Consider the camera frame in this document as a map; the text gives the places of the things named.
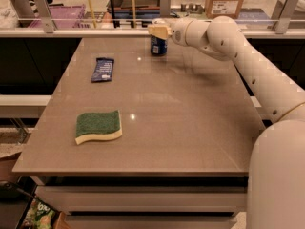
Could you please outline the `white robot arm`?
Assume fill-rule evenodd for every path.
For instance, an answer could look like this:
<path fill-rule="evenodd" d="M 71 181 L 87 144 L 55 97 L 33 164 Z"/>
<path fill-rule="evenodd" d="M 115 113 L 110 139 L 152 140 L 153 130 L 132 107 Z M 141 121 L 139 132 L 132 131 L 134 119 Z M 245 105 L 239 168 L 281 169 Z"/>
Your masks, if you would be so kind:
<path fill-rule="evenodd" d="M 159 19 L 148 32 L 234 62 L 272 122 L 251 155 L 246 228 L 305 229 L 305 91 L 256 50 L 230 17 Z"/>

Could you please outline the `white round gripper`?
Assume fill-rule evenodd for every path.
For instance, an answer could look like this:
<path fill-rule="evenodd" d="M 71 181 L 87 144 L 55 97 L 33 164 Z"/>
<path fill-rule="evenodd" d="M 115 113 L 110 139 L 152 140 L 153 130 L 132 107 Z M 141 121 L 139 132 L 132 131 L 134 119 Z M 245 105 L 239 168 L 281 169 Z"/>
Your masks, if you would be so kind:
<path fill-rule="evenodd" d="M 148 33 L 162 40 L 171 38 L 180 46 L 193 46 L 198 39 L 197 30 L 193 28 L 194 22 L 194 19 L 189 18 L 168 20 L 156 18 L 148 26 Z"/>

